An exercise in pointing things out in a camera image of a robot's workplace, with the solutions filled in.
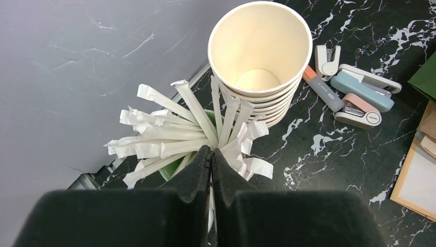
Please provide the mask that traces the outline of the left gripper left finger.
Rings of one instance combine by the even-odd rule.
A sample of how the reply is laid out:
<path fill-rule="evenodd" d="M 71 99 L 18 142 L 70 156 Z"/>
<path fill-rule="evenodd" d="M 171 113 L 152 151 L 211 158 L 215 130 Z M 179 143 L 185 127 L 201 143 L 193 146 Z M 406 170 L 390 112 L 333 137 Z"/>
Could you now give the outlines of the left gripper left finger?
<path fill-rule="evenodd" d="M 153 189 L 43 195 L 15 246 L 206 246 L 211 150 Z"/>

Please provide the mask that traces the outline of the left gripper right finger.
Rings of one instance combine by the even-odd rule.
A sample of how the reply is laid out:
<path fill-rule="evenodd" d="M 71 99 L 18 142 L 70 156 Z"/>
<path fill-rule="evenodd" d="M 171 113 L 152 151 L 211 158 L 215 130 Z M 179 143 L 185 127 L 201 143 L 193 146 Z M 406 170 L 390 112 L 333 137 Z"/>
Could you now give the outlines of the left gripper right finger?
<path fill-rule="evenodd" d="M 211 157 L 218 246 L 384 246 L 373 215 L 345 191 L 263 191 Z"/>

